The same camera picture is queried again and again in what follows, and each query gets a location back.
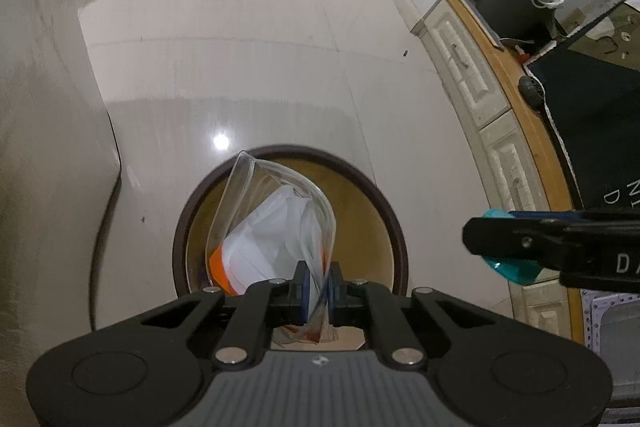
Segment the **clear zip bag with paper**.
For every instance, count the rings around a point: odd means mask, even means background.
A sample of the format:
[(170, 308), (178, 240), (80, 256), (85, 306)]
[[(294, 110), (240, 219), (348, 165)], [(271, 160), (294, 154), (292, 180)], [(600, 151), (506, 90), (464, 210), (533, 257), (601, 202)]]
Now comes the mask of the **clear zip bag with paper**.
[(317, 184), (290, 167), (242, 152), (208, 230), (207, 275), (239, 296), (254, 283), (289, 280), (296, 268), (305, 268), (303, 324), (283, 327), (277, 342), (329, 343), (337, 338), (326, 297), (335, 235), (333, 208)]

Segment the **teal tape roll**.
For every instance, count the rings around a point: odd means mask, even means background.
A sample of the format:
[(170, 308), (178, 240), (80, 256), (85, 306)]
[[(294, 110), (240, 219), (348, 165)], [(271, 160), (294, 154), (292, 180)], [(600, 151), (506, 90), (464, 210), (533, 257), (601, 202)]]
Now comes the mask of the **teal tape roll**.
[[(486, 219), (542, 219), (547, 217), (545, 212), (536, 211), (515, 211), (507, 212), (504, 210), (490, 208), (483, 213)], [(542, 266), (534, 260), (514, 259), (513, 257), (495, 257), (483, 255), (482, 259), (491, 270), (500, 274), (509, 282), (518, 285), (530, 285), (536, 282), (542, 271)]]

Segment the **yellow round trash bin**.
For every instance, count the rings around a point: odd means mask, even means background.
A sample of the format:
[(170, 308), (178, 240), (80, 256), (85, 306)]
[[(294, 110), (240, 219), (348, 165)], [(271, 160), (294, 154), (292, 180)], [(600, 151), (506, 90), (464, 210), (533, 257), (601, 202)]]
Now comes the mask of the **yellow round trash bin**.
[[(396, 213), (373, 181), (345, 159), (318, 148), (278, 144), (255, 147), (250, 155), (292, 168), (314, 182), (329, 199), (337, 230), (332, 259), (347, 280), (381, 283), (393, 294), (408, 291), (409, 260)], [(172, 244), (176, 293), (183, 297), (208, 284), (205, 246), (233, 157), (211, 171), (186, 201)]]

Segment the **wooden top low cabinet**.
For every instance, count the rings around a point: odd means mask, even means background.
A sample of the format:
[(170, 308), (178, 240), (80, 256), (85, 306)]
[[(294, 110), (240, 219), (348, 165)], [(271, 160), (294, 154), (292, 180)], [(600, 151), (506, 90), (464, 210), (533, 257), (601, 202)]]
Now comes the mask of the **wooden top low cabinet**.
[(494, 46), (464, 0), (439, 0), (418, 35), (458, 115), (490, 207), (573, 209), (544, 124), (518, 92), (524, 69), (512, 53)]

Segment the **black have a nice day cloth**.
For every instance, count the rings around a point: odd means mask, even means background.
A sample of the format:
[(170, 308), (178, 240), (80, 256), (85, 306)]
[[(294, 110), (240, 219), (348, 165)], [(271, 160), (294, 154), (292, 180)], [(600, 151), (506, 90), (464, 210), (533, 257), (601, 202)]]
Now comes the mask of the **black have a nice day cloth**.
[(625, 0), (525, 70), (574, 206), (639, 209), (639, 0)]

